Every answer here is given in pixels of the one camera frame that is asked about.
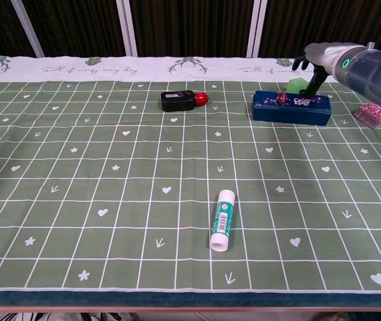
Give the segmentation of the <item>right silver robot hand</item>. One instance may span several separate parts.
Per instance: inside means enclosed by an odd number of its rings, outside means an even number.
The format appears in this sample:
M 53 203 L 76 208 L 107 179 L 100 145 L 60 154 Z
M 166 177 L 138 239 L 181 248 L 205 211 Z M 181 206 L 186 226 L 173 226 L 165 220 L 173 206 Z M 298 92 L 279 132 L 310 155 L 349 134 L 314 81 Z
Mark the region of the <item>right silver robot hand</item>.
M 325 82 L 328 76 L 332 74 L 332 63 L 334 58 L 347 48 L 346 43 L 311 43 L 307 45 L 302 54 L 297 56 L 292 65 L 292 70 L 296 71 L 298 67 L 306 70 L 313 65 L 313 76 L 306 89 L 300 90 L 299 94 L 306 98 L 315 96 L 320 86 Z

